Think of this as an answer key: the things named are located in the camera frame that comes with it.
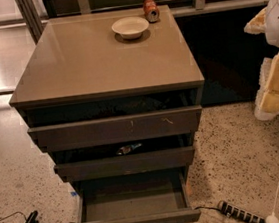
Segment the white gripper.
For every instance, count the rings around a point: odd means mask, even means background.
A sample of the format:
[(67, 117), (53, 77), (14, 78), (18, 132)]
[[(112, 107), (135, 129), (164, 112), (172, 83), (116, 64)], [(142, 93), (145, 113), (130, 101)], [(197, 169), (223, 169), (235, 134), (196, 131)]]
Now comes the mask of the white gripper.
[[(279, 47), (279, 0), (270, 0), (244, 27), (244, 32), (266, 34), (268, 44)], [(255, 117), (273, 120), (279, 115), (279, 52), (273, 58), (264, 58), (260, 67), (259, 87), (255, 99)]]

